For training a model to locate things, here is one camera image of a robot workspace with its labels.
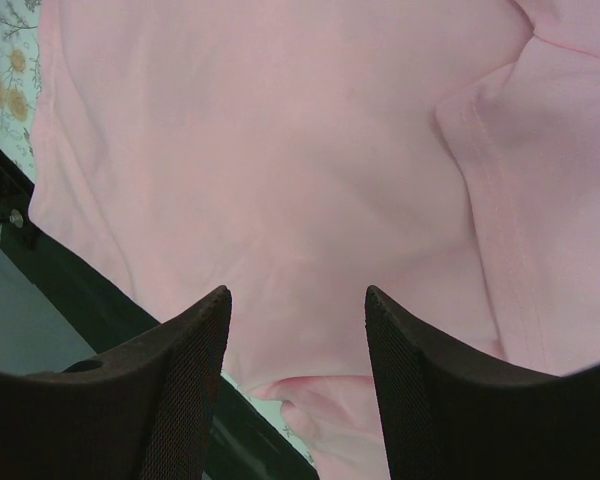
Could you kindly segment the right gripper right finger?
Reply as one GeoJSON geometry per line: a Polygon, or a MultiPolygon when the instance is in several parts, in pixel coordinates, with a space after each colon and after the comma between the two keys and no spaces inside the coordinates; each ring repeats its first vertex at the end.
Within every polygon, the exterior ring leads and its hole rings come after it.
{"type": "Polygon", "coordinates": [[[564,376],[482,353],[377,287],[366,336],[394,479],[600,479],[600,364],[564,376]]]}

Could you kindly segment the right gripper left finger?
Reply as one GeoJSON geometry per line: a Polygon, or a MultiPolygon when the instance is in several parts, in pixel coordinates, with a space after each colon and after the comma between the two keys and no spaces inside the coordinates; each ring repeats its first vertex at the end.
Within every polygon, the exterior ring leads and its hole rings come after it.
{"type": "Polygon", "coordinates": [[[232,298],[60,373],[0,372],[0,479],[199,479],[232,298]]]}

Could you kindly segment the pink t-shirt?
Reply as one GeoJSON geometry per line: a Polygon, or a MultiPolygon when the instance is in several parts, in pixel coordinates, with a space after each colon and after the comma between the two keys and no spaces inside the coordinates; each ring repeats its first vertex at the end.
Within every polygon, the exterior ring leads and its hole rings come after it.
{"type": "Polygon", "coordinates": [[[45,1],[33,222],[224,368],[323,479],[389,475],[363,298],[600,361],[600,1],[45,1]]]}

